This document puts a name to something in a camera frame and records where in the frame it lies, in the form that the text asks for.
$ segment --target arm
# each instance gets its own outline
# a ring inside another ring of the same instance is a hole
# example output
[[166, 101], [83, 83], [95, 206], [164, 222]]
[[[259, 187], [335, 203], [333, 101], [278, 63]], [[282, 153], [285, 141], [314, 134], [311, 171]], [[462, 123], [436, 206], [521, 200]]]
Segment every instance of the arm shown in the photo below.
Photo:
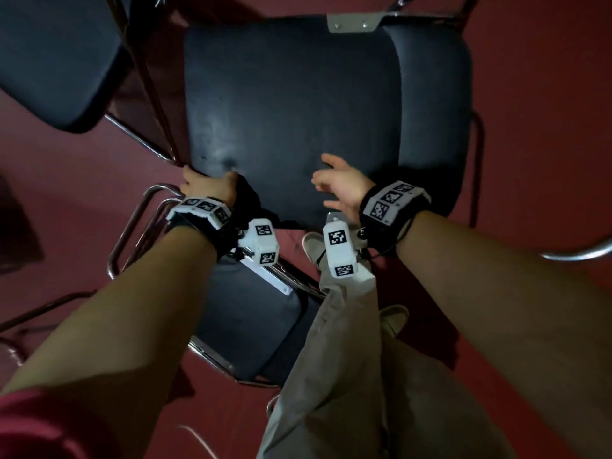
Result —
[[[331, 155], [318, 190], [356, 211], [372, 187]], [[612, 299], [583, 277], [431, 212], [397, 253], [462, 334], [581, 455], [612, 456]]]
[[[231, 206], [235, 174], [185, 169], [188, 196]], [[176, 227], [76, 310], [4, 387], [46, 387], [78, 400], [115, 433], [126, 458], [142, 457], [189, 338], [203, 311], [217, 253], [202, 233]]]

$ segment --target qr code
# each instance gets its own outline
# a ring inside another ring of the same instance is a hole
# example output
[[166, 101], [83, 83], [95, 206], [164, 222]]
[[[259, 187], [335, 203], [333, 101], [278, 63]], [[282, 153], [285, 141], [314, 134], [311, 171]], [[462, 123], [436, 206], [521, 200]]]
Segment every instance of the qr code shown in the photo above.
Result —
[[348, 266], [340, 266], [333, 268], [336, 271], [336, 277], [342, 277], [343, 275], [351, 275], [353, 274], [353, 265], [349, 264]]
[[377, 201], [374, 207], [372, 208], [370, 216], [372, 216], [374, 219], [378, 219], [379, 221], [382, 221], [384, 218], [384, 215], [387, 214], [388, 210], [389, 210], [388, 205], [386, 205], [385, 203], [381, 203], [380, 201]]
[[402, 193], [409, 192], [413, 188], [414, 188], [414, 185], [409, 185], [409, 184], [399, 184], [398, 186], [393, 187], [394, 190], [397, 190], [398, 192], [402, 192]]
[[216, 207], [217, 207], [216, 204], [212, 204], [211, 202], [208, 202], [208, 201], [203, 201], [200, 204], [198, 204], [198, 208], [203, 209], [205, 211], [212, 211]]
[[276, 258], [276, 253], [262, 253], [259, 263], [260, 264], [271, 264], [272, 262], [274, 262], [275, 258]]
[[391, 190], [382, 197], [382, 200], [393, 204], [395, 201], [399, 200], [401, 197], [402, 197], [402, 193], [394, 192], [393, 190]]
[[228, 220], [230, 220], [229, 216], [226, 214], [226, 212], [223, 210], [223, 208], [219, 208], [214, 212], [215, 216], [217, 216], [217, 219], [219, 219], [219, 221], [222, 224], [225, 224]]
[[255, 230], [257, 231], [257, 235], [272, 235], [270, 225], [256, 225]]
[[327, 237], [329, 238], [330, 245], [340, 245], [341, 243], [346, 243], [346, 234], [343, 230], [330, 232], [327, 234]]

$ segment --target pants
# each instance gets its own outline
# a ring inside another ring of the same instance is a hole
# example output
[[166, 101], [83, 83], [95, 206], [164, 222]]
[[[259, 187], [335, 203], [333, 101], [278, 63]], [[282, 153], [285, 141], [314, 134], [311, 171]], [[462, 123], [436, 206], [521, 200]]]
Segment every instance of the pants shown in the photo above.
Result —
[[514, 453], [442, 363], [381, 332], [369, 264], [331, 277], [257, 457], [506, 458]]

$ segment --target sleeve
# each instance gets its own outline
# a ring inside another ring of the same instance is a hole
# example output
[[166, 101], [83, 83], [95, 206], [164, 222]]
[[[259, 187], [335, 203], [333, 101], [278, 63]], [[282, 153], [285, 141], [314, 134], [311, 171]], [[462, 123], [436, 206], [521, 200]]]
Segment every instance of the sleeve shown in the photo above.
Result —
[[0, 397], [0, 459], [119, 459], [109, 427], [78, 403], [42, 389]]

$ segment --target red floor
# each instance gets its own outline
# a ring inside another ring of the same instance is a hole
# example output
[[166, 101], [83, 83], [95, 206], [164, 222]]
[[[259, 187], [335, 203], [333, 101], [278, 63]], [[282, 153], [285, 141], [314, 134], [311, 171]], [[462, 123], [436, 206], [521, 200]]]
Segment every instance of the red floor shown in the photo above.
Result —
[[[263, 15], [281, 16], [378, 10], [391, 0], [241, 1]], [[475, 108], [487, 130], [480, 231], [534, 250], [573, 248], [611, 233], [611, 9], [612, 0], [481, 0], [465, 34], [474, 58]], [[142, 192], [180, 179], [177, 169], [106, 122], [85, 135], [60, 133], [3, 94], [0, 174], [23, 203], [46, 254], [44, 262], [0, 277], [0, 321], [106, 283], [108, 253]], [[452, 216], [460, 222], [467, 216], [469, 181], [470, 170]], [[293, 256], [290, 240], [283, 252]], [[578, 269], [612, 288], [612, 258]], [[407, 338], [431, 342], [443, 325], [420, 308], [418, 290], [410, 290], [414, 319]], [[405, 300], [381, 293], [383, 305]], [[75, 306], [7, 336], [32, 351]], [[456, 351], [457, 376], [518, 456], [573, 456], [465, 340]], [[194, 427], [220, 458], [254, 456], [273, 392], [235, 385], [192, 354], [183, 367], [195, 395], [164, 410], [148, 458], [207, 457], [188, 432], [177, 430], [179, 424]], [[0, 386], [13, 370], [0, 354]]]

